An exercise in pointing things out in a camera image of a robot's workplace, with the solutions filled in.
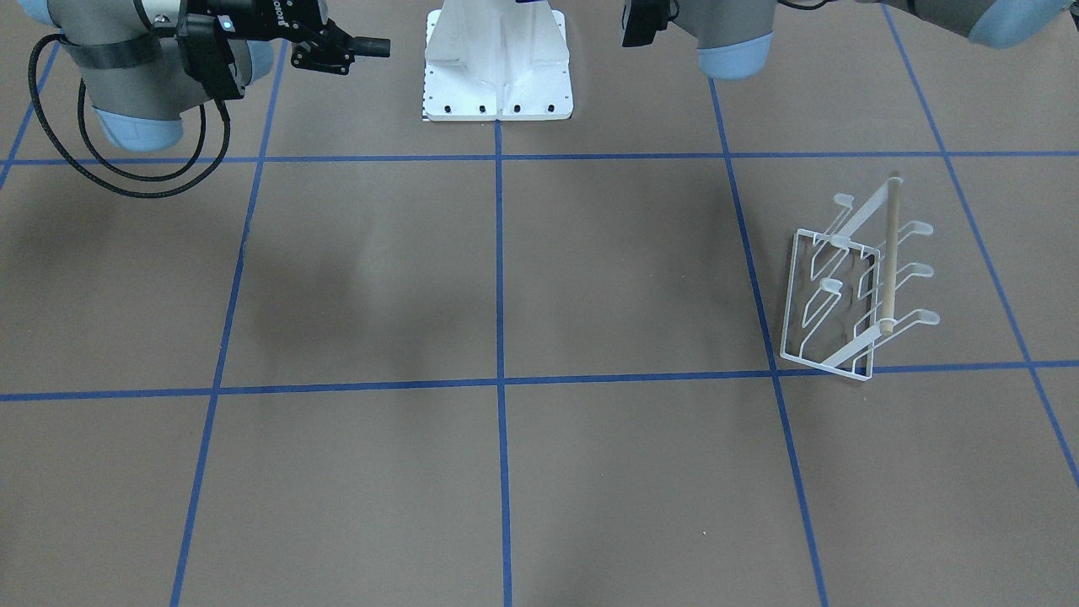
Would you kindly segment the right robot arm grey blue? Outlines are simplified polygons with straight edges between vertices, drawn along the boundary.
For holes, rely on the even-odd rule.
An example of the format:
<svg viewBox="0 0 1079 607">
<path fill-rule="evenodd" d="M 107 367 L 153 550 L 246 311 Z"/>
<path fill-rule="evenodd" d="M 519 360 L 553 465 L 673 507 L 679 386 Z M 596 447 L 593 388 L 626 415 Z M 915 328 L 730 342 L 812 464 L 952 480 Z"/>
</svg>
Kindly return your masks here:
<svg viewBox="0 0 1079 607">
<path fill-rule="evenodd" d="M 352 37 L 324 1 L 23 1 L 59 32 L 108 141 L 132 153 L 176 144 L 182 115 L 242 99 L 292 43 L 293 66 L 349 74 L 359 57 L 388 57 L 388 39 Z"/>
</svg>

